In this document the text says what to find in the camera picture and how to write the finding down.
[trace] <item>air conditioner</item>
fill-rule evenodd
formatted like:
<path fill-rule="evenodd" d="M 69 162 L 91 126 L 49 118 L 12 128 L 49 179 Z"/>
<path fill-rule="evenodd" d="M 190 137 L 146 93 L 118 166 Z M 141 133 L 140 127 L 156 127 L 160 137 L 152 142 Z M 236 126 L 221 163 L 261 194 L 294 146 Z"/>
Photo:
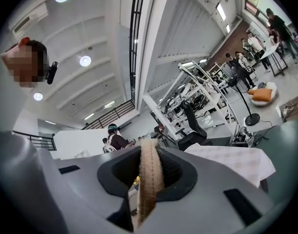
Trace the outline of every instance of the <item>air conditioner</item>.
<path fill-rule="evenodd" d="M 35 0 L 31 4 L 25 4 L 25 8 L 15 13 L 9 21 L 9 29 L 17 40 L 25 36 L 27 29 L 36 25 L 48 15 L 46 0 Z"/>

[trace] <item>standing fan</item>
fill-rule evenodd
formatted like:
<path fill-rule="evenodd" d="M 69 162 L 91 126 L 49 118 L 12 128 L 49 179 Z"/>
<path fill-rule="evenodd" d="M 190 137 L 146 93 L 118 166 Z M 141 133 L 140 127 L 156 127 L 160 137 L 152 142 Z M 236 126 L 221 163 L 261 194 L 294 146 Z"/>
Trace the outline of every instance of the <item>standing fan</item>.
<path fill-rule="evenodd" d="M 244 104 L 245 104 L 245 106 L 246 106 L 246 108 L 247 108 L 247 110 L 250 114 L 248 117 L 246 117 L 245 124 L 247 126 L 253 126 L 253 125 L 257 124 L 260 120 L 260 116 L 259 116 L 259 114 L 256 114 L 256 113 L 252 114 L 251 113 L 250 108 L 248 107 L 248 105 L 247 105 L 247 103 L 246 103 L 246 101 L 243 97 L 242 93 L 248 92 L 248 89 L 244 85 L 243 81 L 239 81 L 239 83 L 238 83 L 237 78 L 232 77 L 228 80 L 228 85 L 229 85 L 229 87 L 235 87 L 236 88 L 236 90 L 238 91 L 238 93 L 242 97 L 242 100 L 244 101 Z"/>

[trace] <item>white shirt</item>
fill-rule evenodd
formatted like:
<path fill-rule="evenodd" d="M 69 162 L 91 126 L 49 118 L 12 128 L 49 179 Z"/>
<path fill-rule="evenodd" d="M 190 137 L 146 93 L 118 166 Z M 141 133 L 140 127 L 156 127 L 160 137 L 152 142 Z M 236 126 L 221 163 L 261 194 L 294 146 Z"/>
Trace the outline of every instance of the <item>white shirt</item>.
<path fill-rule="evenodd" d="M 259 41 L 257 40 L 256 37 L 251 37 L 247 40 L 248 44 L 251 45 L 255 50 L 257 50 L 258 52 L 263 50 L 261 44 L 259 43 Z"/>
<path fill-rule="evenodd" d="M 12 131 L 27 99 L 0 57 L 0 131 Z"/>

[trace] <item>black pants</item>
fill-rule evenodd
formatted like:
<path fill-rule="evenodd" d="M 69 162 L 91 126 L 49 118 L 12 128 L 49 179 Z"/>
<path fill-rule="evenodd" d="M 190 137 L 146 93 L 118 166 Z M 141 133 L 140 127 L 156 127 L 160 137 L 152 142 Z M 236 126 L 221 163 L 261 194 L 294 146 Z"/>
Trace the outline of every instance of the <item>black pants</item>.
<path fill-rule="evenodd" d="M 259 59 L 260 59 L 260 58 L 263 56 L 263 54 L 265 54 L 265 51 L 262 49 L 262 50 L 260 50 L 259 52 L 257 52 L 256 54 L 257 54 L 257 56 L 258 56 Z M 266 58 L 264 58 L 264 59 L 261 59 L 260 61 L 261 61 L 262 65 L 264 65 L 264 67 L 265 67 L 266 70 L 268 69 L 267 66 L 269 66 L 269 67 L 271 66 L 268 57 L 266 57 Z"/>
<path fill-rule="evenodd" d="M 252 79 L 250 78 L 250 74 L 246 71 L 242 71 L 240 74 L 238 74 L 239 79 L 241 79 L 243 81 L 243 83 L 245 84 L 245 86 L 250 89 L 250 85 L 254 88 L 255 84 L 253 83 Z"/>

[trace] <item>person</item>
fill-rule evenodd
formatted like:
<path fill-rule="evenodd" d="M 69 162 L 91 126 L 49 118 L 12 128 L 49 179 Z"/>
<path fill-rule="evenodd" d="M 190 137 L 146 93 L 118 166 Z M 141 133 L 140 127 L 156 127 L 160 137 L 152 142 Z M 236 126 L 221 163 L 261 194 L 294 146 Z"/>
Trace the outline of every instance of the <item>person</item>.
<path fill-rule="evenodd" d="M 273 45 L 273 46 L 276 45 L 278 43 L 278 35 L 270 27 L 268 27 L 267 30 L 268 30 L 268 37 L 269 37 L 269 40 L 271 42 L 271 45 Z M 281 42 L 279 43 L 279 45 L 276 49 L 276 52 L 279 54 L 279 56 L 281 58 L 284 58 L 284 49 L 283 49 L 283 45 L 282 45 Z"/>
<path fill-rule="evenodd" d="M 132 147 L 135 142 L 132 141 L 128 143 L 122 136 L 118 135 L 118 127 L 115 124 L 110 124 L 108 126 L 108 144 L 113 146 L 116 150 L 120 150 L 126 147 Z"/>
<path fill-rule="evenodd" d="M 109 143 L 108 143 L 108 139 L 107 138 L 103 138 L 102 139 L 102 142 L 104 144 L 103 146 L 103 152 L 106 154 L 106 153 L 110 153 L 110 152 L 115 152 L 116 149 L 114 146 L 111 146 Z"/>
<path fill-rule="evenodd" d="M 278 35 L 278 42 L 283 41 L 286 44 L 287 49 L 292 55 L 292 58 L 294 60 L 294 64 L 297 64 L 297 60 L 295 57 L 295 54 L 293 52 L 292 47 L 296 50 L 298 54 L 298 47 L 291 38 L 291 35 L 286 29 L 285 22 L 277 15 L 274 15 L 273 11 L 271 9 L 266 9 L 266 14 L 269 17 L 269 24 L 270 28 L 273 29 L 276 34 Z"/>
<path fill-rule="evenodd" d="M 48 69 L 46 47 L 29 37 L 0 53 L 0 131 L 13 130 L 26 102 L 20 87 L 35 87 Z"/>
<path fill-rule="evenodd" d="M 250 75 L 249 73 L 243 69 L 239 62 L 238 62 L 238 59 L 235 58 L 235 57 L 232 57 L 230 53 L 226 53 L 226 57 L 228 58 L 229 60 L 229 64 L 234 67 L 236 73 L 237 73 L 237 76 L 239 77 L 239 79 L 241 79 L 243 81 L 243 83 L 245 84 L 245 86 L 250 89 L 250 85 L 254 88 L 255 87 L 255 84 L 253 83 L 252 79 L 250 78 Z"/>
<path fill-rule="evenodd" d="M 236 57 L 238 58 L 238 60 L 241 60 L 243 62 L 243 64 L 245 65 L 245 67 L 243 67 L 243 65 L 242 65 L 243 68 L 245 68 L 245 69 L 252 68 L 251 65 L 248 63 L 248 60 L 246 59 L 244 53 L 236 51 L 235 54 L 236 54 Z"/>
<path fill-rule="evenodd" d="M 253 47 L 253 49 L 255 50 L 256 52 L 256 55 L 261 58 L 263 56 L 263 54 L 265 54 L 265 51 L 264 51 L 264 46 L 263 44 L 261 43 L 260 40 L 258 40 L 256 37 L 253 36 L 252 32 L 251 31 L 247 31 L 246 32 L 247 36 L 248 36 L 248 44 L 251 45 Z M 264 68 L 266 69 L 267 72 L 270 72 L 270 61 L 268 60 L 268 58 L 263 58 L 261 59 L 261 63 L 262 65 L 264 65 Z"/>

